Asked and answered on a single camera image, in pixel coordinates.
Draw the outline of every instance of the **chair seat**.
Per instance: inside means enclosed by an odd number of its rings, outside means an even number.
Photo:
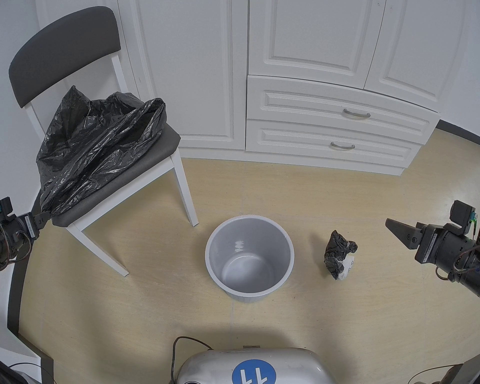
[[[142,173],[173,154],[176,151],[179,142],[180,135],[165,123],[160,138],[151,146],[145,155],[107,185],[81,200],[68,211],[52,217],[53,225],[57,227],[68,227],[75,220],[90,212],[97,204],[101,203],[115,191],[127,185],[130,181],[136,179]]]

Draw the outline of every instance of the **white chair frame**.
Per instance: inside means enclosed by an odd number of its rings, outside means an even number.
[[[125,76],[123,75],[123,71],[121,69],[119,56],[117,53],[113,53],[110,55],[110,58],[112,60],[113,69],[117,77],[120,91],[126,93],[128,92],[128,88],[125,81]],[[23,109],[26,111],[36,133],[40,137],[40,140],[43,141],[45,138],[45,133],[43,132],[42,126],[40,125],[40,121],[38,120],[32,104],[26,104]],[[180,153],[177,148],[177,150],[171,156],[162,160],[160,163],[151,167],[149,170],[138,176],[135,180],[132,180],[127,185],[115,191],[112,195],[107,197],[88,213],[71,223],[67,227],[67,231],[69,231],[73,236],[75,236],[80,243],[82,243],[85,247],[91,250],[101,260],[103,260],[105,263],[115,269],[119,274],[121,274],[122,276],[127,276],[128,271],[125,269],[125,267],[121,265],[118,261],[116,261],[108,253],[103,251],[90,238],[88,238],[87,235],[85,235],[85,233],[83,232],[83,230],[87,228],[90,224],[92,224],[95,220],[107,213],[110,209],[114,208],[122,201],[132,196],[135,192],[139,191],[144,186],[151,183],[153,180],[159,178],[163,174],[167,173],[171,169],[174,170],[177,179],[177,186],[180,191],[180,196],[183,201],[185,211],[187,212],[188,220],[193,226],[196,226],[198,224],[197,214],[193,206],[192,196],[190,195],[187,178],[185,177]]]

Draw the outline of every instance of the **chair leg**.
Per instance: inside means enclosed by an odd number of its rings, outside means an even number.
[[[185,171],[183,170],[183,164],[181,163],[181,157],[179,149],[170,156],[173,162],[173,170],[177,177],[177,186],[180,191],[180,196],[183,201],[185,211],[187,211],[188,220],[190,224],[196,226],[198,224],[197,213],[193,206],[192,195],[190,195],[190,189],[188,188],[187,178],[185,177]]]
[[[91,241],[82,231],[78,229],[75,223],[70,224],[67,227],[69,231],[77,240],[82,243],[85,247],[91,250],[95,255],[97,255],[102,261],[110,265],[122,276],[127,276],[128,271],[123,265],[121,265],[117,260],[111,257],[108,253],[103,252],[98,245]]]

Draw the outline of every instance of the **chair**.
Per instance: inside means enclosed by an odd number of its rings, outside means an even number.
[[[19,106],[24,109],[43,141],[45,133],[31,101],[53,84],[85,65],[109,55],[121,92],[128,92],[117,52],[120,38],[117,21],[107,7],[91,7],[71,13],[33,36],[12,60],[10,82]],[[165,124],[160,139],[126,171],[91,194],[65,213],[52,218],[52,223],[66,229],[85,247],[127,276],[128,271],[100,249],[83,230],[110,209],[173,169],[188,220],[198,224],[192,197],[181,162],[178,145],[180,136]]]

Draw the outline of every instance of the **black garbage bag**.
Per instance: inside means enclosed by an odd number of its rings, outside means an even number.
[[[58,216],[112,181],[160,138],[165,103],[116,92],[89,100],[72,86],[38,152],[42,211]]]
[[[335,280],[344,270],[342,262],[347,254],[355,253],[357,249],[356,242],[345,240],[336,230],[332,232],[325,249],[324,263]]]

